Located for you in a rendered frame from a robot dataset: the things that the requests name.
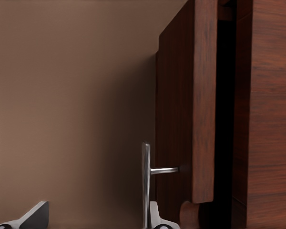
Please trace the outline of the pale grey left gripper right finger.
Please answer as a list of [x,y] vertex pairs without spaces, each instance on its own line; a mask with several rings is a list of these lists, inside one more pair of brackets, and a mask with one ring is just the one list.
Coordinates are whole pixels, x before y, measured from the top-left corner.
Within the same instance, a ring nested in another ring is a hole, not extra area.
[[180,226],[172,221],[160,217],[158,204],[156,201],[150,202],[150,229],[181,229]]

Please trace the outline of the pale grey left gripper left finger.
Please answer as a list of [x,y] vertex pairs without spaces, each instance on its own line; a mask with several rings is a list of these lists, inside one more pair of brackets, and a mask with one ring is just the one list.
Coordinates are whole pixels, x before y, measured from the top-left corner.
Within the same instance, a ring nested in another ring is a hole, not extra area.
[[0,224],[0,229],[47,229],[49,202],[41,201],[21,218]]

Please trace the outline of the silver drawer handle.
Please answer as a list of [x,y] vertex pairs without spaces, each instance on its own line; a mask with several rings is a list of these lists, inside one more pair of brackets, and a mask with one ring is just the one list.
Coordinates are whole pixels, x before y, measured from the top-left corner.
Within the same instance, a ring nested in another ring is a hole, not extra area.
[[151,147],[142,143],[142,194],[143,194],[143,229],[150,229],[150,178],[152,175],[176,173],[178,167],[151,168]]

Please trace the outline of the dark wooden drawer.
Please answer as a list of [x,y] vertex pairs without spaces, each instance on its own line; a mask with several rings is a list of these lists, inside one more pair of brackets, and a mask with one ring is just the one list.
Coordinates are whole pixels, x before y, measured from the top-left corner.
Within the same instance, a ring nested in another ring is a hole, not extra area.
[[156,55],[157,167],[160,215],[200,229],[199,208],[214,198],[218,0],[187,0],[159,36]]

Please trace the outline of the dark wooden cabinet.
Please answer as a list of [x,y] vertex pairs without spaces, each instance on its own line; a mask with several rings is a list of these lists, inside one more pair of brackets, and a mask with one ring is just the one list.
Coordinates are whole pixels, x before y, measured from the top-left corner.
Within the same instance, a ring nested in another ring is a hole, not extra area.
[[286,229],[286,0],[218,0],[236,24],[231,229]]

